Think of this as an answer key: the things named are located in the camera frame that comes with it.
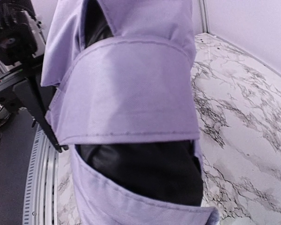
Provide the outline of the lilac folding umbrella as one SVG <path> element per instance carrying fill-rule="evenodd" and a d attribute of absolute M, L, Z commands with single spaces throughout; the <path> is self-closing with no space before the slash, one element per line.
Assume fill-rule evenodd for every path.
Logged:
<path fill-rule="evenodd" d="M 41 85 L 85 225 L 216 225 L 203 198 L 190 0 L 60 0 Z"/>

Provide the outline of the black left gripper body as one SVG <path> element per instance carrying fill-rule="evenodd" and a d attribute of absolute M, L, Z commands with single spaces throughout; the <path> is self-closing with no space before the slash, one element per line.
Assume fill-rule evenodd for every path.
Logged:
<path fill-rule="evenodd" d="M 44 56 L 42 25 L 30 0 L 0 0 L 0 104 L 10 112 L 24 107 L 13 93 L 22 65 Z"/>

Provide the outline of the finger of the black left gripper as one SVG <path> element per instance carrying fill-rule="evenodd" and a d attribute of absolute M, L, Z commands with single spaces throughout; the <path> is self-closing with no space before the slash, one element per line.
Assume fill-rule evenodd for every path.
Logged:
<path fill-rule="evenodd" d="M 68 146 L 59 144 L 52 127 L 45 118 L 56 88 L 54 86 L 42 87 L 40 85 L 43 58 L 42 55 L 35 59 L 30 59 L 22 65 L 22 71 L 18 75 L 23 80 L 13 85 L 13 93 L 27 108 L 33 119 L 38 122 L 54 149 L 62 153 L 62 151 L 68 150 Z"/>

